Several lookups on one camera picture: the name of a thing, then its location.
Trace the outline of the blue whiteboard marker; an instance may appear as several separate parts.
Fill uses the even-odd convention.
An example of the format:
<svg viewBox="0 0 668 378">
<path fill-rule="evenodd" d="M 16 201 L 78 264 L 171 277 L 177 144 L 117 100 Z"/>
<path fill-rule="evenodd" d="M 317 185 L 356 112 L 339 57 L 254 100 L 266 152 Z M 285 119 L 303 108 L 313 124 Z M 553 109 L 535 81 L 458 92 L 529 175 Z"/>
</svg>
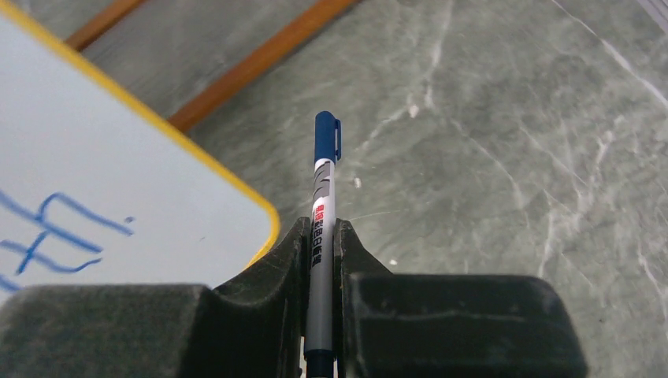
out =
<svg viewBox="0 0 668 378">
<path fill-rule="evenodd" d="M 335 201 L 332 171 L 335 164 L 329 159 L 316 162 L 311 217 L 310 286 L 306 313 L 304 358 L 308 377 L 332 377 L 332 280 L 333 228 Z"/>
</svg>

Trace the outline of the yellow framed whiteboard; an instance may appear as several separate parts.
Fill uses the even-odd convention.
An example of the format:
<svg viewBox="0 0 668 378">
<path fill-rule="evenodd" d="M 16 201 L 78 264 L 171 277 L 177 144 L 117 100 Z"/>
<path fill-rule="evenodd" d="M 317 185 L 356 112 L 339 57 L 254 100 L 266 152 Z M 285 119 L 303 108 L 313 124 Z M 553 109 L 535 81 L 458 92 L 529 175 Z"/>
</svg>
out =
<svg viewBox="0 0 668 378">
<path fill-rule="evenodd" d="M 37 285 L 215 287 L 279 230 L 257 191 L 2 2 L 2 301 Z"/>
</svg>

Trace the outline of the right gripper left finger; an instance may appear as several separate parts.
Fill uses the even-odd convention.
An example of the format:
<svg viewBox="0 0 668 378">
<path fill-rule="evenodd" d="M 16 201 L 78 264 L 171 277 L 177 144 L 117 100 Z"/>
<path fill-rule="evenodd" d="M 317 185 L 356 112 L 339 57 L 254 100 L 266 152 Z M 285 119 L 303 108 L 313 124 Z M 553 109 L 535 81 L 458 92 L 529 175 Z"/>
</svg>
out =
<svg viewBox="0 0 668 378">
<path fill-rule="evenodd" d="M 41 285 L 1 308 L 4 377 L 297 377 L 310 222 L 215 288 Z"/>
</svg>

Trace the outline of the blue marker cap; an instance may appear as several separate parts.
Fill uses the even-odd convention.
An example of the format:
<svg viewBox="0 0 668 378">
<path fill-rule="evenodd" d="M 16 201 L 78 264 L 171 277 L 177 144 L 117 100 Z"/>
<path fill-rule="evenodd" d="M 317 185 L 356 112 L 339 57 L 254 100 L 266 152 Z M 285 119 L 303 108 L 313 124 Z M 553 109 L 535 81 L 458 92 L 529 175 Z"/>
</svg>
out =
<svg viewBox="0 0 668 378">
<path fill-rule="evenodd" d="M 329 159 L 337 163 L 341 159 L 341 122 L 329 111 L 321 111 L 315 117 L 314 160 Z"/>
</svg>

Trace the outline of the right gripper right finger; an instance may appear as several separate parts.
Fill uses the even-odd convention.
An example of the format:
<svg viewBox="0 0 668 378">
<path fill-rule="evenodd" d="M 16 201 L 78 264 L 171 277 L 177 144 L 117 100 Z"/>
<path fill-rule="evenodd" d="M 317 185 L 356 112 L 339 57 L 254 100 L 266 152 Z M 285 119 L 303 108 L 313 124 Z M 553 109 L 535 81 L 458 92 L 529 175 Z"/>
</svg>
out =
<svg viewBox="0 0 668 378">
<path fill-rule="evenodd" d="M 342 377 L 586 377 L 556 290 L 535 276 L 393 273 L 334 234 Z"/>
</svg>

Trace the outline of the orange wooden shelf rack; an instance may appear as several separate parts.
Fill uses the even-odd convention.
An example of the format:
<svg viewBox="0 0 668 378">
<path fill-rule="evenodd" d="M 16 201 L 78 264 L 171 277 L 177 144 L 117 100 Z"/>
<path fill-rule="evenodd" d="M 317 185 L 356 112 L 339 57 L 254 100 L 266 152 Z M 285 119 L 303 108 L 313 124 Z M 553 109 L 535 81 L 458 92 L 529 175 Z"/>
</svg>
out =
<svg viewBox="0 0 668 378">
<path fill-rule="evenodd" d="M 274 65 L 314 38 L 356 3 L 353 0 L 316 2 L 240 63 L 213 81 L 191 101 L 179 108 L 168 118 L 168 122 L 180 132 L 185 133 L 191 130 L 198 122 L 208 117 Z M 85 25 L 73 32 L 65 43 L 74 50 L 83 51 L 142 4 L 142 0 L 111 2 Z"/>
</svg>

